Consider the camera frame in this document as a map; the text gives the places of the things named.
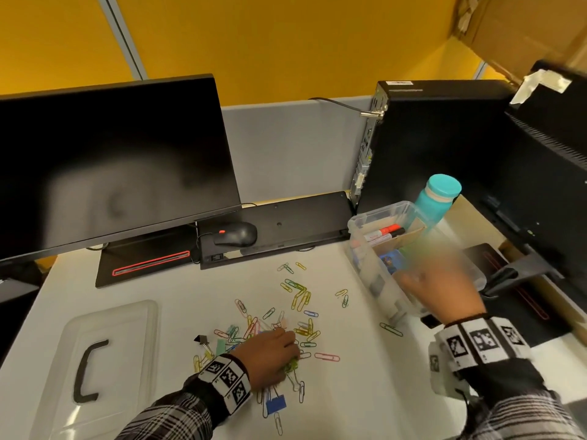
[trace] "computer mouse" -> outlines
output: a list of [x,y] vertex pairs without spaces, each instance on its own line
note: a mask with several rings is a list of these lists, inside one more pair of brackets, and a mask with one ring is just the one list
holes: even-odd
[[216,245],[250,247],[257,240],[257,228],[250,222],[232,222],[214,234]]

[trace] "teal water bottle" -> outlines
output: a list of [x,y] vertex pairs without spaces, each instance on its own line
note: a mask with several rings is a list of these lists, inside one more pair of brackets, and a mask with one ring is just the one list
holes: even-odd
[[435,174],[428,179],[415,205],[429,223],[436,225],[449,211],[452,201],[459,196],[462,189],[461,183],[454,177]]

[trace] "hand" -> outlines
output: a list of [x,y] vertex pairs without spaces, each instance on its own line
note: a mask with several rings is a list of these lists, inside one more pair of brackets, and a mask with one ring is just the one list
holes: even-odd
[[425,258],[416,263],[415,270],[417,273],[398,270],[393,277],[444,325],[487,312],[457,256]]
[[283,368],[292,358],[299,358],[294,341],[295,333],[278,327],[246,340],[231,352],[245,365],[252,392],[285,380]]

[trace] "monitor stand arm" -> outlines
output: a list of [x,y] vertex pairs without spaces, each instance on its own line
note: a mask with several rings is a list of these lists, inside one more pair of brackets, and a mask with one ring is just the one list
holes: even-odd
[[481,295],[486,298],[496,298],[499,292],[507,288],[553,270],[554,268],[543,257],[532,252],[491,275],[487,285],[481,290]]

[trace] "plaid sleeve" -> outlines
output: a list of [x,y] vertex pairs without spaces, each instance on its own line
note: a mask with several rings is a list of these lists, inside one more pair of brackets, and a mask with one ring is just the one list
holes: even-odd
[[198,397],[173,392],[138,414],[116,440],[209,440],[212,419]]
[[471,440],[585,440],[553,393],[540,391],[504,399],[488,411]]

